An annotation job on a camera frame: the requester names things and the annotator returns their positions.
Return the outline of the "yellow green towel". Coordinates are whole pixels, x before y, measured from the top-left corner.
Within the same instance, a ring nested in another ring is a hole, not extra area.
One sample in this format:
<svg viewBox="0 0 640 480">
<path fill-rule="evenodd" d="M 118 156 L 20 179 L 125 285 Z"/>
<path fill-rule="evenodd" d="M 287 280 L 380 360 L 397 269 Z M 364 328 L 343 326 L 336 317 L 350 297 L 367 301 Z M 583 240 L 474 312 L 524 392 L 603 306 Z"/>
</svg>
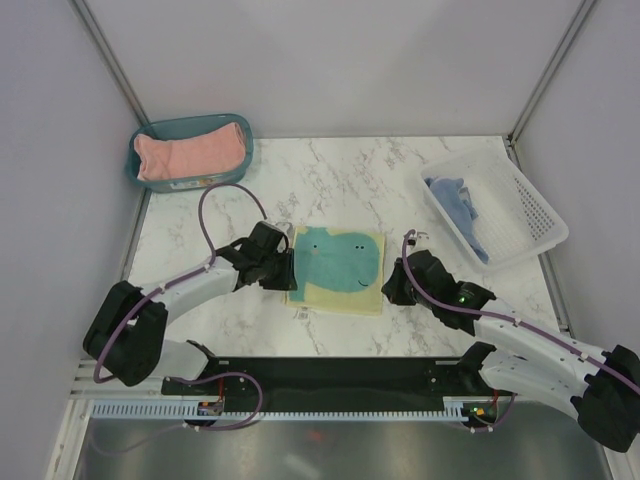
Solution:
<svg viewBox="0 0 640 480">
<path fill-rule="evenodd" d="M 288 306 L 366 316 L 382 312 L 384 234 L 298 226 L 293 248 L 298 288 L 287 293 Z"/>
</svg>

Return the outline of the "pink towel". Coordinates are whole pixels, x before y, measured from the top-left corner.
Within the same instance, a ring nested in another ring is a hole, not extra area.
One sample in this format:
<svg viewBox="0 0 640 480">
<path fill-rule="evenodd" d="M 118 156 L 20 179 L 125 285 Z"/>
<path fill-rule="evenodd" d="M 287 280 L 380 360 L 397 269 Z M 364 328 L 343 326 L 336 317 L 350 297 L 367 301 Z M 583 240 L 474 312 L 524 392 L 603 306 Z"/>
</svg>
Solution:
<svg viewBox="0 0 640 480">
<path fill-rule="evenodd" d="M 138 134 L 133 143 L 140 158 L 137 178 L 163 181 L 221 174 L 239 167 L 246 156 L 246 136 L 237 122 L 182 140 L 156 140 Z"/>
</svg>

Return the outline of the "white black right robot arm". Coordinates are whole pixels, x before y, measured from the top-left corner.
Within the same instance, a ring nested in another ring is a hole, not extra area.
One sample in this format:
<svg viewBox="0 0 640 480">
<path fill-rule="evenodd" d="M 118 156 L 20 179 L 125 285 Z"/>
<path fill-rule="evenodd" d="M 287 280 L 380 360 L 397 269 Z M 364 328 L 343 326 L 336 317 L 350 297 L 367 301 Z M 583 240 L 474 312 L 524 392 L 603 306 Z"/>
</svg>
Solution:
<svg viewBox="0 0 640 480">
<path fill-rule="evenodd" d="M 421 305 L 475 343 L 463 355 L 458 385 L 522 395 L 576 420 L 603 447 L 625 453 L 639 434 L 639 357 L 607 351 L 518 315 L 493 292 L 456 280 L 427 250 L 403 254 L 382 287 L 398 306 Z"/>
</svg>

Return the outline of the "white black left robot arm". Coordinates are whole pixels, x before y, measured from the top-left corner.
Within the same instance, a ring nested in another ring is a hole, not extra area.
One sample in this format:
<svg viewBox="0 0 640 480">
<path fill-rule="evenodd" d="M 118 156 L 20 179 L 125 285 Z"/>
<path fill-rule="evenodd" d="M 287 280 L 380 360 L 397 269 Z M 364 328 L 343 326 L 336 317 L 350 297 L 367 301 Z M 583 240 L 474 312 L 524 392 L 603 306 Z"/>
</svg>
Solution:
<svg viewBox="0 0 640 480">
<path fill-rule="evenodd" d="M 167 340 L 167 327 L 201 304 L 254 283 L 265 290 L 295 290 L 293 267 L 288 235 L 260 221 L 249 236 L 176 278 L 145 287 L 113 285 L 83 340 L 84 351 L 97 361 L 94 381 L 104 381 L 103 369 L 127 387 L 149 376 L 184 377 L 195 393 L 210 393 L 219 380 L 218 369 L 208 363 L 212 352 L 193 340 Z"/>
</svg>

